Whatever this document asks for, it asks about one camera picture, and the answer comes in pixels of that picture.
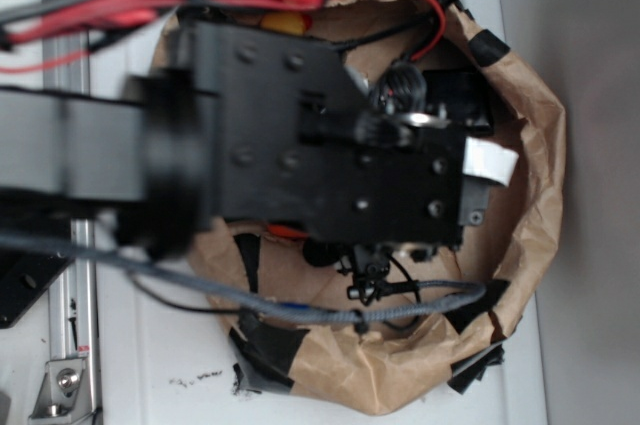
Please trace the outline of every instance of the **black plastic part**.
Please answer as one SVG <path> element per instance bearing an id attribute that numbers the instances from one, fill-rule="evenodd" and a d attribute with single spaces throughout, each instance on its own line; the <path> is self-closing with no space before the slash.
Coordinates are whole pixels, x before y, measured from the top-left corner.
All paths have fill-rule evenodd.
<path id="1" fill-rule="evenodd" d="M 487 283 L 486 293 L 479 300 L 447 312 L 444 315 L 453 325 L 453 328 L 458 333 L 462 333 L 477 316 L 488 312 L 498 303 L 508 286 L 509 282 L 506 280 L 491 280 Z"/>
<path id="2" fill-rule="evenodd" d="M 251 313 L 240 316 L 238 327 L 244 338 L 235 329 L 230 338 L 245 379 L 241 388 L 289 393 L 294 384 L 289 370 L 309 330 L 273 327 Z"/>
<path id="3" fill-rule="evenodd" d="M 302 246 L 302 255 L 313 267 L 328 267 L 346 255 L 345 247 L 331 243 L 321 243 L 309 238 Z"/>
<path id="4" fill-rule="evenodd" d="M 476 135 L 493 134 L 491 101 L 495 92 L 476 70 L 429 70 L 426 112 L 438 116 L 444 106 L 447 118 Z"/>
<path id="5" fill-rule="evenodd" d="M 71 234 L 67 220 L 27 219 L 7 226 L 67 240 Z M 69 263 L 68 257 L 0 250 L 0 329 L 14 326 Z"/>
<path id="6" fill-rule="evenodd" d="M 260 266 L 260 237 L 243 233 L 233 237 L 244 263 L 249 281 L 249 290 L 258 293 L 258 268 Z"/>
<path id="7" fill-rule="evenodd" d="M 208 216 L 299 223 L 326 243 L 459 243 L 463 129 L 416 130 L 413 150 L 303 143 L 310 104 L 327 113 L 369 109 L 337 53 L 302 38 L 205 22 L 183 27 L 179 42 L 174 65 L 193 70 L 212 151 Z M 366 167 L 358 160 L 363 151 Z M 293 165 L 283 160 L 291 154 Z M 432 172 L 439 157 L 447 174 Z M 425 211 L 433 200 L 445 205 L 439 218 Z"/>
<path id="8" fill-rule="evenodd" d="M 502 343 L 495 343 L 472 357 L 451 366 L 453 378 L 447 384 L 459 394 L 467 391 L 474 380 L 482 380 L 487 367 L 504 363 Z"/>
<path id="9" fill-rule="evenodd" d="M 511 48 L 489 30 L 478 32 L 469 40 L 469 51 L 481 67 L 489 67 L 499 62 Z"/>
<path id="10" fill-rule="evenodd" d="M 145 201 L 120 210 L 118 240 L 142 245 L 152 256 L 175 255 L 210 217 L 201 207 L 210 151 L 191 83 L 181 73 L 134 78 L 126 93 L 146 104 L 139 144 Z"/>

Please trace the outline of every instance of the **white surface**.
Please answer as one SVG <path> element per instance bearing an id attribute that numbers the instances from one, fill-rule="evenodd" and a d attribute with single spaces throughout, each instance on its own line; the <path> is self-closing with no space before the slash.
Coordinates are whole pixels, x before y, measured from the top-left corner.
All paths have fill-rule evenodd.
<path id="1" fill-rule="evenodd" d="M 0 0 L 0 10 L 38 0 Z M 19 67 L 42 60 L 39 44 L 21 47 L 14 53 L 0 52 L 0 66 Z M 0 85 L 42 86 L 42 74 L 2 75 Z M 38 302 L 8 330 L 0 330 L 0 390 L 11 397 L 7 424 L 26 423 L 33 411 L 44 365 L 49 360 L 48 296 Z"/>
<path id="2" fill-rule="evenodd" d="M 538 292 L 549 422 L 640 416 L 640 1 L 503 0 L 568 111 L 560 252 Z"/>
<path id="3" fill-rule="evenodd" d="M 502 35 L 499 0 L 466 0 L 481 23 Z M 117 96 L 126 72 L 146 73 L 160 26 L 92 60 L 92 91 Z M 178 268 L 187 270 L 185 264 Z M 490 368 L 464 396 L 446 386 L 382 418 L 329 403 L 273 394 L 232 394 L 235 363 L 215 319 L 164 308 L 134 293 L 123 276 L 98 270 L 105 423 L 465 423 L 543 425 L 546 409 L 535 307 L 508 341 L 505 366 Z M 176 301 L 203 297 L 163 284 Z M 203 377 L 211 372 L 217 376 Z"/>
<path id="4" fill-rule="evenodd" d="M 172 268 L 189 272 L 186 263 Z M 101 268 L 99 280 L 106 425 L 324 425 L 332 420 L 404 425 L 427 423 L 426 419 L 430 425 L 546 423 L 534 304 L 518 333 L 505 344 L 506 364 L 490 367 L 482 382 L 474 383 L 464 396 L 442 385 L 394 414 L 368 417 L 340 405 L 298 397 L 234 395 L 236 360 L 215 319 L 159 305 L 136 293 L 120 272 Z M 178 303 L 207 306 L 203 297 L 191 292 L 147 283 Z M 212 373 L 219 374 L 202 377 Z"/>

